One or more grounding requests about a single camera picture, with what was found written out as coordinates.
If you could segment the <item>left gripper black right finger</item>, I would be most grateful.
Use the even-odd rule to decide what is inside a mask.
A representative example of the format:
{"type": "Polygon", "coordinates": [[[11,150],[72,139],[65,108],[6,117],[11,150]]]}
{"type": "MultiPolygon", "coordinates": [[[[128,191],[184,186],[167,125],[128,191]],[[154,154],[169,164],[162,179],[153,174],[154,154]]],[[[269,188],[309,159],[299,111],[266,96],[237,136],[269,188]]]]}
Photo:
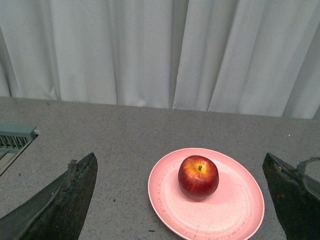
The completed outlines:
{"type": "Polygon", "coordinates": [[[312,157],[296,168],[267,153],[262,169],[277,219],[288,240],[320,238],[320,182],[308,174],[308,164],[319,162],[312,157]]]}

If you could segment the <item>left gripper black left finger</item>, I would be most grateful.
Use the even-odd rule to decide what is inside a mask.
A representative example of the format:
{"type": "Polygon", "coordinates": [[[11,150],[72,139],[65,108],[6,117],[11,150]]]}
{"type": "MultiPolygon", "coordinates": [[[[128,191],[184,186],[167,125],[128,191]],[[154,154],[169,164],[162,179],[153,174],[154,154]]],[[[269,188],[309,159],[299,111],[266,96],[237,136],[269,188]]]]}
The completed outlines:
{"type": "Polygon", "coordinates": [[[68,169],[25,203],[0,219],[2,240],[77,240],[95,189],[93,153],[68,169]]]}

